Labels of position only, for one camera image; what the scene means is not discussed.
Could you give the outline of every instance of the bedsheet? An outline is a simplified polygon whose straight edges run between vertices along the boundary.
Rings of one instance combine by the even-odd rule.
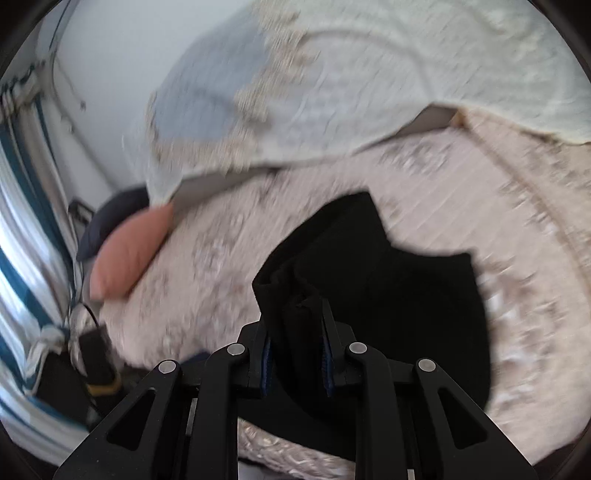
[[[190,210],[129,299],[104,305],[114,347],[152,368],[236,341],[258,320],[251,281],[272,249],[329,200],[369,189],[403,248],[472,252],[492,342],[489,416],[532,463],[571,442],[591,416],[591,147],[479,112],[462,124],[265,173]],[[245,422],[239,448],[300,478],[353,478],[350,462]]]

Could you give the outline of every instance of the black cloth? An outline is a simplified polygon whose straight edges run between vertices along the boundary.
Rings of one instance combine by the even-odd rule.
[[[66,352],[47,354],[35,396],[70,420],[86,425],[92,405],[82,378]]]
[[[128,217],[149,206],[150,198],[145,186],[125,190],[111,198],[95,213],[86,227],[78,243],[78,262],[95,257],[113,230]]]
[[[369,193],[322,207],[271,253],[252,286],[271,337],[279,388],[296,405],[291,405],[294,415],[298,410],[297,415],[304,412],[330,427],[331,434],[314,440],[316,446],[305,446],[320,443],[321,450],[339,456],[355,450],[335,443],[339,436],[351,437],[355,415],[351,405],[326,397],[319,368],[320,298],[329,301],[335,321],[352,327],[358,341],[393,360],[435,360],[485,406],[491,387],[489,341],[470,255],[425,256],[393,247]],[[239,412],[287,440],[302,443],[315,435],[285,419],[281,395],[259,405],[242,403]]]

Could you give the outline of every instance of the white wall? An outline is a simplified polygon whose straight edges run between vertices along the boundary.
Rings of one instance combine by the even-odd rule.
[[[56,7],[48,14],[48,22],[40,22],[35,27],[12,59],[0,79],[0,85],[12,80],[15,76],[21,76],[32,64],[37,62],[39,59],[37,56],[38,46],[41,43],[48,46],[60,12],[60,7]],[[91,207],[97,208],[113,195],[114,189],[97,171],[93,161],[78,143],[75,135],[72,135],[72,126],[62,118],[53,101],[44,100],[43,107],[51,146],[56,154],[57,167],[68,201],[77,197]]]
[[[80,1],[59,45],[56,88],[77,134],[118,188],[137,181],[121,147],[131,121],[187,47],[248,3]]]

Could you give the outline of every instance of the pink pillow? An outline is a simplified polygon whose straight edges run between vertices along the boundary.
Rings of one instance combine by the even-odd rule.
[[[154,258],[173,220],[173,204],[148,208],[119,225],[99,250],[90,274],[92,300],[120,299]]]

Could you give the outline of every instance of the blue and white striped curtain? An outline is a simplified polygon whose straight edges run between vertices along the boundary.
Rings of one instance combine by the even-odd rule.
[[[68,338],[81,271],[36,73],[0,90],[0,420],[59,465],[85,429],[35,399],[43,364]]]

